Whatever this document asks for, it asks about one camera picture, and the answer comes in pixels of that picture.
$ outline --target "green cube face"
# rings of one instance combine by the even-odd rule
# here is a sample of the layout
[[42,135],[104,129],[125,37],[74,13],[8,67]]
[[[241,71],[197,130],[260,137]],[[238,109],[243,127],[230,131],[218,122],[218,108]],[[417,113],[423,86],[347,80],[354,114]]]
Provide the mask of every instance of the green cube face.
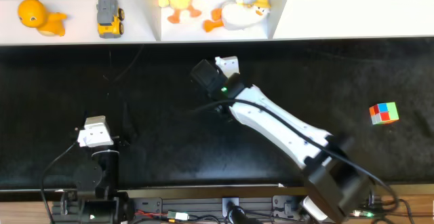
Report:
[[396,109],[396,104],[394,102],[388,102],[386,105],[391,120],[399,119],[398,110]]

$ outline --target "toy truck wheel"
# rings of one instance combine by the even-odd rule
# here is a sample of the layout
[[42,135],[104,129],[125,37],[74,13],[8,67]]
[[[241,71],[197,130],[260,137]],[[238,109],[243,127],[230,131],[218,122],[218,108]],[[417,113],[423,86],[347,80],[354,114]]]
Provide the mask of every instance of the toy truck wheel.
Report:
[[123,24],[119,23],[119,34],[123,34]]
[[125,20],[125,13],[123,12],[123,9],[119,9],[119,19],[122,21],[122,20]]

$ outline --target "white plush duck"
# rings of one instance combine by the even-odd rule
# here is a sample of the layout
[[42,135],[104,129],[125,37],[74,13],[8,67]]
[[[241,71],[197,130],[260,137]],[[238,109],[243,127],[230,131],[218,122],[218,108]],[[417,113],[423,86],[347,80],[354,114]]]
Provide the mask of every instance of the white plush duck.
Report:
[[206,20],[203,28],[210,32],[217,27],[230,31],[242,30],[266,18],[270,12],[269,0],[256,0],[252,5],[244,0],[227,1],[211,12],[212,20]]

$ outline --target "orange rubber duck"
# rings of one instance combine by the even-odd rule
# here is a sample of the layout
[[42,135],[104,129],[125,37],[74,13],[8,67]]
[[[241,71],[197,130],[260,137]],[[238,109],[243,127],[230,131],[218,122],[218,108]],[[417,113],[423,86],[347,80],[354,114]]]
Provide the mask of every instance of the orange rubber duck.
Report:
[[39,0],[21,2],[18,6],[18,16],[23,25],[36,28],[42,35],[65,35],[62,20],[66,19],[66,14],[48,12]]

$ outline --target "robotic arm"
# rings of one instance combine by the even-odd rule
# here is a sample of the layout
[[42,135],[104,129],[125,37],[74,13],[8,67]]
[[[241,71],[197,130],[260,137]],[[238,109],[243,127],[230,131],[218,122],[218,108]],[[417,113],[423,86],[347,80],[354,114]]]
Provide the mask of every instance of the robotic arm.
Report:
[[[240,79],[237,57],[216,58],[216,64],[202,60],[191,76],[214,100],[237,99],[262,105],[297,131],[316,143],[345,157],[351,157],[353,140],[332,136],[310,126],[269,100],[255,85],[246,87]],[[337,223],[368,196],[371,180],[365,174],[332,159],[321,149],[309,144],[270,114],[242,102],[234,102],[220,111],[228,111],[241,124],[255,129],[285,152],[300,168],[308,190],[301,205],[317,221],[327,217]]]

